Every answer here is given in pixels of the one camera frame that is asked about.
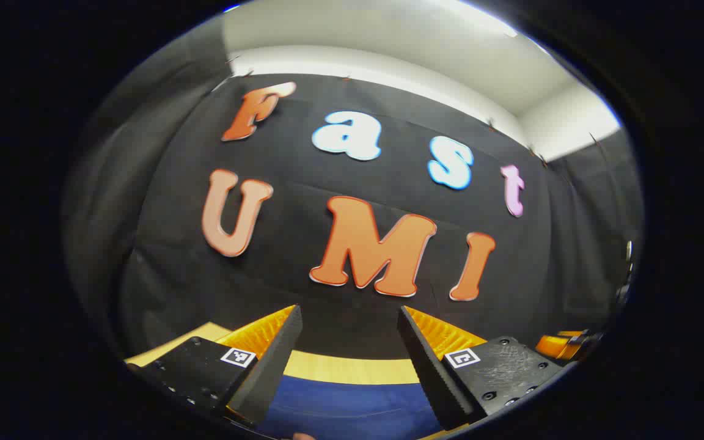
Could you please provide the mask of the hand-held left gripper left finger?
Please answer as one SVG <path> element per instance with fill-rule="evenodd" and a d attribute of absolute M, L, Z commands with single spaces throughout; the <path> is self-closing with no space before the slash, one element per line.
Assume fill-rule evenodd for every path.
<path fill-rule="evenodd" d="M 224 336 L 207 324 L 126 360 L 126 366 L 185 408 L 245 427 L 262 423 L 303 328 L 292 304 Z"/>

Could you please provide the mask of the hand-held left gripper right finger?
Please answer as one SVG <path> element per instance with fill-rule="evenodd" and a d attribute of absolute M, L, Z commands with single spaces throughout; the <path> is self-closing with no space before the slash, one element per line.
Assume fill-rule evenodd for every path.
<path fill-rule="evenodd" d="M 445 431 L 506 411 L 565 374 L 514 337 L 484 340 L 413 307 L 400 307 L 397 329 Z"/>

